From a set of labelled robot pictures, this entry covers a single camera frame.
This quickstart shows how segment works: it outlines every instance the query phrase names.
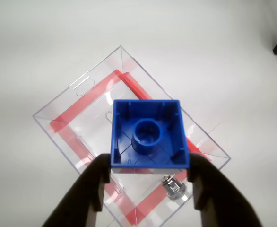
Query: white backdrop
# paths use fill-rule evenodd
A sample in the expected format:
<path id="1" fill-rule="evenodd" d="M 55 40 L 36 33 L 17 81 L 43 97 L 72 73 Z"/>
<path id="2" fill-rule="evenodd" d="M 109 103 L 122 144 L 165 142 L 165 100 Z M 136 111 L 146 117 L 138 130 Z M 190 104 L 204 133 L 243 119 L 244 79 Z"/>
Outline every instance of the white backdrop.
<path id="1" fill-rule="evenodd" d="M 78 177 L 31 118 L 123 45 L 232 160 L 277 226 L 277 0 L 0 1 L 0 227 L 40 226 Z M 98 226 L 115 226 L 110 214 Z M 200 226 L 186 203 L 166 226 Z"/>

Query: blue lego brick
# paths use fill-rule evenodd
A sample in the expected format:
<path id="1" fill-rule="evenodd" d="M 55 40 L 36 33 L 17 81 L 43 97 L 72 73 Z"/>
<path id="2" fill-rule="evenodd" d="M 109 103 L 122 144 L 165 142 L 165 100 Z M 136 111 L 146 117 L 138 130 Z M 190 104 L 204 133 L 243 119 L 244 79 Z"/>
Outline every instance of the blue lego brick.
<path id="1" fill-rule="evenodd" d="M 111 168 L 188 169 L 178 100 L 115 100 Z"/>

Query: clear plastic box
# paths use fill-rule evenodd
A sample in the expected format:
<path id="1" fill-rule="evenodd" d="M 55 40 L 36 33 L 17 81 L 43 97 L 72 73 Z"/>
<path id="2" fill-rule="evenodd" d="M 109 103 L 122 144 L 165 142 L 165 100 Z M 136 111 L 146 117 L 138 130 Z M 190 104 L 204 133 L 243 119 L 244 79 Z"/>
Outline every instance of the clear plastic box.
<path id="1" fill-rule="evenodd" d="M 110 153 L 114 99 L 172 98 L 120 46 L 33 118 L 81 174 L 97 155 Z M 183 109 L 182 117 L 190 152 L 199 153 L 218 169 L 222 168 L 230 157 Z M 120 226 L 163 225 L 192 197 L 186 172 L 175 175 L 187 186 L 186 193 L 177 201 L 166 196 L 161 185 L 163 177 L 148 169 L 138 173 L 112 173 L 111 182 L 105 187 L 104 207 Z"/>

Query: transparent container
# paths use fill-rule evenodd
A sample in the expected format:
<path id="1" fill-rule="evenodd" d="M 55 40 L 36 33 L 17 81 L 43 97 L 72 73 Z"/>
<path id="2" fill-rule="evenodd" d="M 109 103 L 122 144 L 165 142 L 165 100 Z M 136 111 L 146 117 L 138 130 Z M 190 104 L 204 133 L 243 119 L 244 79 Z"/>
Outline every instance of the transparent container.
<path id="1" fill-rule="evenodd" d="M 99 154 L 110 153 L 114 99 L 172 99 L 129 55 L 118 47 L 33 115 L 65 158 L 81 174 Z M 208 158 L 218 169 L 230 157 L 182 109 L 190 152 Z M 167 197 L 155 170 L 112 173 L 104 207 L 120 226 L 163 225 L 192 197 L 186 172 L 174 177 L 187 186 L 178 200 Z"/>

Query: red stripe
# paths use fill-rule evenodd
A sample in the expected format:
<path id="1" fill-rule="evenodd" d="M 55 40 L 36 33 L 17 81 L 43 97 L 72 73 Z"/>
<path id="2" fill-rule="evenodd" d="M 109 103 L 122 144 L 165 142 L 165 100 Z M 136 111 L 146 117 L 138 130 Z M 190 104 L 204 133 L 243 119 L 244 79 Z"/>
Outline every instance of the red stripe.
<path id="1" fill-rule="evenodd" d="M 83 110 L 85 110 L 90 104 L 92 104 L 102 93 L 111 89 L 121 79 L 122 73 L 115 70 L 109 76 L 95 85 L 89 92 L 83 95 L 78 101 L 76 101 L 71 107 L 64 111 L 54 121 L 50 122 L 50 126 L 54 132 L 58 132 L 62 129 L 62 124 L 55 122 L 63 122 L 69 124 L 76 116 L 78 116 Z"/>

